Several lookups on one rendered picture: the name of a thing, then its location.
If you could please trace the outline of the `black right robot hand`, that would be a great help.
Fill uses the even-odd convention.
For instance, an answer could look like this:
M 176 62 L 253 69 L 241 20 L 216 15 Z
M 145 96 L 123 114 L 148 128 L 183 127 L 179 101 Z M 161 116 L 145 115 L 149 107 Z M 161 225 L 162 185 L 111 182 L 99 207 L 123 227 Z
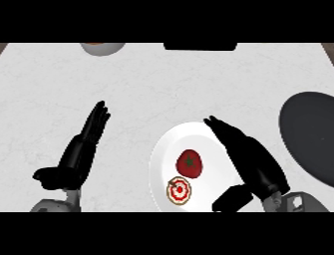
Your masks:
M 225 147 L 225 151 L 242 180 L 232 185 L 211 203 L 213 212 L 236 212 L 257 197 L 263 210 L 275 212 L 281 196 L 290 186 L 281 166 L 262 143 L 226 122 L 210 116 L 202 120 Z

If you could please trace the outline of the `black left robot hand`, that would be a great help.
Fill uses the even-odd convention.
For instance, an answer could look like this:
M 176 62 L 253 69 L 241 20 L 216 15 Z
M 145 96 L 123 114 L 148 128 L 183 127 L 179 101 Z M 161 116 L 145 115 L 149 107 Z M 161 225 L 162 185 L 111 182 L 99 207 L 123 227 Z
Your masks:
M 32 178 L 46 190 L 77 190 L 87 179 L 96 147 L 111 114 L 105 102 L 99 101 L 89 114 L 83 130 L 72 137 L 59 164 L 35 170 Z

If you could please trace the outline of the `white round plate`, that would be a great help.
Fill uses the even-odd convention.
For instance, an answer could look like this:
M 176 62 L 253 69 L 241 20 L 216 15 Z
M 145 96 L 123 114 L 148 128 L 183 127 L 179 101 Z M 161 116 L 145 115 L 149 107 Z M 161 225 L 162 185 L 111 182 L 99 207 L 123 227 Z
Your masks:
M 167 199 L 167 182 L 179 176 L 176 160 L 186 149 L 201 159 L 201 174 L 183 179 L 191 186 L 191 197 L 183 205 Z M 210 212 L 211 203 L 229 186 L 241 184 L 241 178 L 208 126 L 185 123 L 174 126 L 161 136 L 149 161 L 149 186 L 160 211 Z

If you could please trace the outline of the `red tomato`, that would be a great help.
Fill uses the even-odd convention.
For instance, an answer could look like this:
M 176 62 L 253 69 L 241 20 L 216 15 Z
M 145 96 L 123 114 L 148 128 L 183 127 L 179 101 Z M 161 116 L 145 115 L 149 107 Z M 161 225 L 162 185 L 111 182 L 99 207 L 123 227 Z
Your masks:
M 202 164 L 198 153 L 186 149 L 176 160 L 174 168 L 177 173 L 188 178 L 198 178 L 202 170 Z

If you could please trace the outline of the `dark grey pan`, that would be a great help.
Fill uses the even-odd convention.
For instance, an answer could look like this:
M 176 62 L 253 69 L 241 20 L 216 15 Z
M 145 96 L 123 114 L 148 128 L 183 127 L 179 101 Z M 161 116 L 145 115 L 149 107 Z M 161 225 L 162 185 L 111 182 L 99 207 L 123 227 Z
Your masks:
M 278 126 L 297 164 L 334 188 L 334 97 L 318 92 L 291 96 L 281 107 Z

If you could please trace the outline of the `grey bowl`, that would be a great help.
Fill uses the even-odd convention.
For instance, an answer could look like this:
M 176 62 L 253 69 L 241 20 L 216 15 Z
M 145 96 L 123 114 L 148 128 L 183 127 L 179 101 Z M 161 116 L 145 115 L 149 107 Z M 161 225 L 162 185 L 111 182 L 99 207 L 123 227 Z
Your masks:
M 124 43 L 83 43 L 81 47 L 90 55 L 102 57 L 115 54 L 123 49 Z

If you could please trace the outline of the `black appliance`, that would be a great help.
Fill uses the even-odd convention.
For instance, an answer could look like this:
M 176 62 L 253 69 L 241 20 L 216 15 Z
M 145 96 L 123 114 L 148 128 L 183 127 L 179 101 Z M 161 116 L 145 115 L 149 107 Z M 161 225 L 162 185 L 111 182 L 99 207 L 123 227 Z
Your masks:
M 164 43 L 164 47 L 167 50 L 176 50 L 176 51 L 233 51 L 236 47 L 236 43 L 229 43 L 229 44 Z

